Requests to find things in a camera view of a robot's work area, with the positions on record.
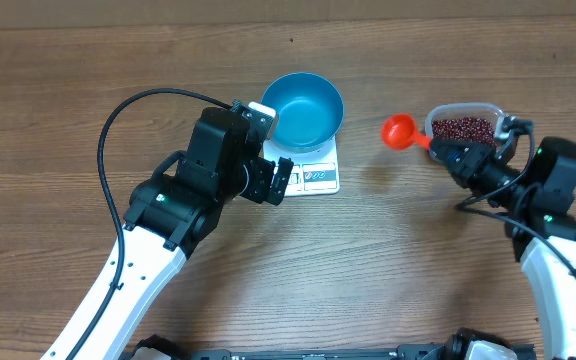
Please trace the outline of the red measuring scoop blue handle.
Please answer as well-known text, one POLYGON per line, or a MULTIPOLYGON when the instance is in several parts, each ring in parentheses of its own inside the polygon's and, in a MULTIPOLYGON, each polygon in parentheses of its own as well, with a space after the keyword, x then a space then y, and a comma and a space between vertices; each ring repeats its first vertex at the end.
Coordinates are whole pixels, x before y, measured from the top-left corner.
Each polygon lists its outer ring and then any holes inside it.
POLYGON ((430 149, 432 138, 422 134, 413 117, 409 114, 394 114, 383 124, 380 130, 381 140, 388 147, 400 151, 412 145, 425 150, 430 149))

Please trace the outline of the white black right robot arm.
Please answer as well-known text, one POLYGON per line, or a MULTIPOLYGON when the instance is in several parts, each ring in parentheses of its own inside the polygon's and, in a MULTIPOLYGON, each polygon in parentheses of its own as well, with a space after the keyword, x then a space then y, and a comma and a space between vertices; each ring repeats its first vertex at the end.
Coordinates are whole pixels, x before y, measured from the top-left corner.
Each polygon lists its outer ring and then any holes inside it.
POLYGON ((429 151, 476 201, 490 201, 531 286, 548 359, 576 359, 576 143, 546 137, 524 171, 479 143, 433 139, 429 151))

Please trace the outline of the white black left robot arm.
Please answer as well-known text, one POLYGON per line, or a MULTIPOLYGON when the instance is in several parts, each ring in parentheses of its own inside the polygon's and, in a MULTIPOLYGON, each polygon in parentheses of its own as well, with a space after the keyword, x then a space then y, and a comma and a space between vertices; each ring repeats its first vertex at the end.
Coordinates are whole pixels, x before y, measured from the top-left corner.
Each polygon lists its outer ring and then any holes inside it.
POLYGON ((186 151, 132 192, 118 240, 47 359, 117 359, 148 308, 237 196, 282 202, 293 164, 260 152, 279 121, 262 104, 208 107, 186 151))

